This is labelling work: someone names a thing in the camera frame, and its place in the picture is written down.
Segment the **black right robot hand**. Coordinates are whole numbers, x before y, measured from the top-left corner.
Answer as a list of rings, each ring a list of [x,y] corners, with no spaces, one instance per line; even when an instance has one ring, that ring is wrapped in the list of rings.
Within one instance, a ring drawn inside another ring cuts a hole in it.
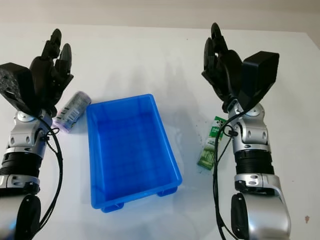
[[[213,87],[214,92],[222,101],[223,112],[227,113],[229,105],[237,96],[233,84],[240,79],[242,61],[234,50],[227,47],[216,22],[211,25],[210,33],[211,36],[204,45],[201,75]]]

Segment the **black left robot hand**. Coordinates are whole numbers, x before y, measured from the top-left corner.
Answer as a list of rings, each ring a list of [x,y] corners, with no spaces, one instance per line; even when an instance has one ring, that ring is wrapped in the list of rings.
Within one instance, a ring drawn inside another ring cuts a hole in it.
[[[66,43],[61,47],[61,41],[62,33],[57,28],[45,42],[42,54],[34,58],[29,67],[40,108],[52,118],[57,115],[56,104],[74,78],[71,46]]]

